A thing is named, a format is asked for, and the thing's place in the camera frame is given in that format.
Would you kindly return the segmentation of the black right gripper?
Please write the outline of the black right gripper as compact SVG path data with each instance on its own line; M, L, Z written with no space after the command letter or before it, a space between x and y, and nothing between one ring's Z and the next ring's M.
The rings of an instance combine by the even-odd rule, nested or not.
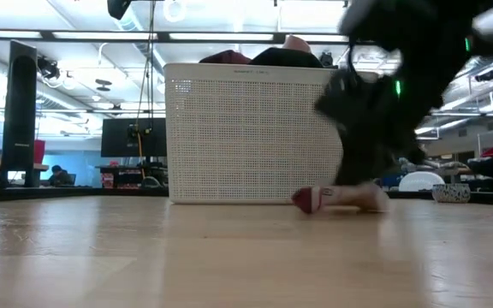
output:
M425 152L413 135L383 138L383 103L379 95L383 80L363 79L355 72L340 68L331 76L314 109L332 121L343 147L343 158L336 173L336 185L358 185L377 179L397 168L404 157L421 163Z

